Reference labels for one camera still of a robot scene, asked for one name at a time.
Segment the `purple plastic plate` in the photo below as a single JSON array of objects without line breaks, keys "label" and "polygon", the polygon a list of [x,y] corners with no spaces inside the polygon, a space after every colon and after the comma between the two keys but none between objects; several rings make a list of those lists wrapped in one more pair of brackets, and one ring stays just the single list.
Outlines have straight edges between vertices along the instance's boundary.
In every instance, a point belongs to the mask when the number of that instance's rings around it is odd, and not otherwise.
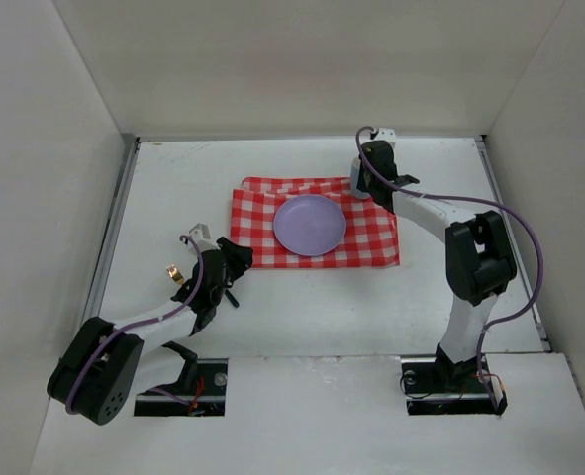
[{"label": "purple plastic plate", "polygon": [[336,202],[308,194],[288,199],[275,213],[272,227],[286,250],[314,257],[334,250],[343,241],[347,224]]}]

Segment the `red white checkered cloth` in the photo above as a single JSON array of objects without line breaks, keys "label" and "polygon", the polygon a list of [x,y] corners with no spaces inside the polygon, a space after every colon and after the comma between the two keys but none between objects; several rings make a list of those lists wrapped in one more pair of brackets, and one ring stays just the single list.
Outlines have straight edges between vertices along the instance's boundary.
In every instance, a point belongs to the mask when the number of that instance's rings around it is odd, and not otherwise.
[{"label": "red white checkered cloth", "polygon": [[[288,199],[317,194],[338,204],[346,232],[336,249],[323,256],[300,256],[285,249],[273,230],[275,213]],[[253,266],[262,269],[387,267],[400,264],[397,217],[371,199],[350,194],[347,177],[247,177],[233,190],[231,241],[253,249]]]}]

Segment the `light blue mug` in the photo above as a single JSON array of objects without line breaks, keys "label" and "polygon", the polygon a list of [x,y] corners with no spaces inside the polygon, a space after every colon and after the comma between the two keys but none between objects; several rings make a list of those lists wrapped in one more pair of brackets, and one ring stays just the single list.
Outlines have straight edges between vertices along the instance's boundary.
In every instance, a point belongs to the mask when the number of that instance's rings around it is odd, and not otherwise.
[{"label": "light blue mug", "polygon": [[368,200],[370,198],[363,179],[364,167],[359,157],[356,157],[350,167],[350,194],[358,200]]}]

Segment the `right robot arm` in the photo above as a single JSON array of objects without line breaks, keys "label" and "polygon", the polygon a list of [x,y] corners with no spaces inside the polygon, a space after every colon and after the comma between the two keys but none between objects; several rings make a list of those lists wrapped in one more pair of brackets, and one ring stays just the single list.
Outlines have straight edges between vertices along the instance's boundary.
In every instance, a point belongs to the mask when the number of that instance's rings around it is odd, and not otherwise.
[{"label": "right robot arm", "polygon": [[436,349],[439,377],[458,379],[477,370],[477,345],[498,296],[517,275],[501,214],[475,213],[445,199],[428,198],[419,180],[400,175],[387,141],[358,147],[355,190],[405,218],[444,245],[445,277],[453,293],[446,332]]}]

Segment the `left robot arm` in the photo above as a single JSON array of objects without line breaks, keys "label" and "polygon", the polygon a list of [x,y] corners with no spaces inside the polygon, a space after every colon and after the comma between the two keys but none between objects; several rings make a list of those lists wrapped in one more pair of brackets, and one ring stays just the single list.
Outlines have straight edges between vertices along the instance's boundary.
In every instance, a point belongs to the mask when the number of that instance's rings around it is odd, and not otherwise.
[{"label": "left robot arm", "polygon": [[209,325],[235,282],[253,265],[253,250],[220,237],[181,241],[196,256],[190,278],[159,307],[118,322],[87,320],[47,383],[50,398],[98,426],[117,416],[129,396],[152,392],[197,410],[207,388],[198,355],[180,344]]}]

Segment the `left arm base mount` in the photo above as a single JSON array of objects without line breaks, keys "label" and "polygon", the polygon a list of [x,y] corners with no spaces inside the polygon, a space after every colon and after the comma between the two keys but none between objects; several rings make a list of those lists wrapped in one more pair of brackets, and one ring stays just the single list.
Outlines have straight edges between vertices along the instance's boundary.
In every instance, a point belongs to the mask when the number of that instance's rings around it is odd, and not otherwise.
[{"label": "left arm base mount", "polygon": [[134,387],[136,417],[222,417],[226,411],[229,361],[202,359],[168,342],[144,358]]}]

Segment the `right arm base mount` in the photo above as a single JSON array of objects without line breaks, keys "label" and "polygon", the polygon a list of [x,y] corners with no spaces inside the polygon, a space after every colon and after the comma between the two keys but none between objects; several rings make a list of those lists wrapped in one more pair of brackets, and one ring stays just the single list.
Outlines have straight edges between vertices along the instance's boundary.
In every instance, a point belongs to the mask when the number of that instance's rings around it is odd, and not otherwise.
[{"label": "right arm base mount", "polygon": [[501,416],[508,407],[505,386],[486,360],[478,371],[475,358],[454,364],[440,348],[403,358],[399,385],[410,416]]}]

